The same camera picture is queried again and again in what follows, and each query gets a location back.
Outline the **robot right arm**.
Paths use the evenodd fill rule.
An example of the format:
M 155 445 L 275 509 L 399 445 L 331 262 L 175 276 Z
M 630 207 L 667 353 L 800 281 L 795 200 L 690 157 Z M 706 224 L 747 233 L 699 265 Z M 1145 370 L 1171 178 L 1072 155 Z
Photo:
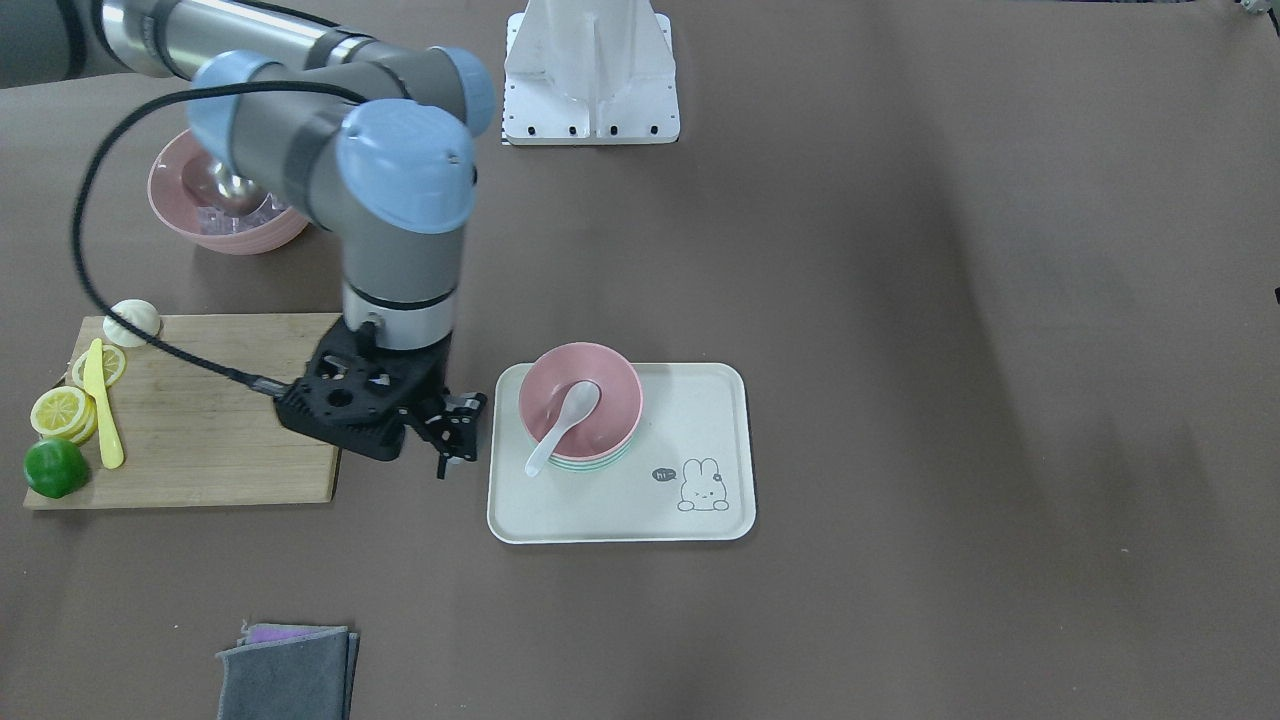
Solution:
M 445 384 L 474 140 L 495 113 L 490 76 L 460 47 L 413 50 L 259 1 L 5 1 L 3 87 L 134 72 L 189 82 L 133 110 L 90 160 L 70 218 L 82 290 L 147 345 L 271 398 L 296 433 L 379 461 L 408 430 L 436 477 L 477 456 L 481 393 Z M 192 136 L 342 242 L 342 316 L 291 383 L 188 354 L 114 311 L 84 263 L 84 211 L 113 145 L 187 106 Z

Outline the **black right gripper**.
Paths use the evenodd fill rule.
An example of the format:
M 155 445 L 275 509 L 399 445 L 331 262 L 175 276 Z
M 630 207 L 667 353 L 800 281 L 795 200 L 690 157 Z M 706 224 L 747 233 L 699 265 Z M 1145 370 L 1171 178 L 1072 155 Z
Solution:
M 372 342 L 369 328 L 349 329 L 337 319 L 321 336 L 303 373 L 275 400 L 279 423 L 379 461 L 401 455 L 407 430 L 436 451 L 435 478 L 475 462 L 484 393 L 445 393 L 452 337 L 424 348 L 390 350 Z

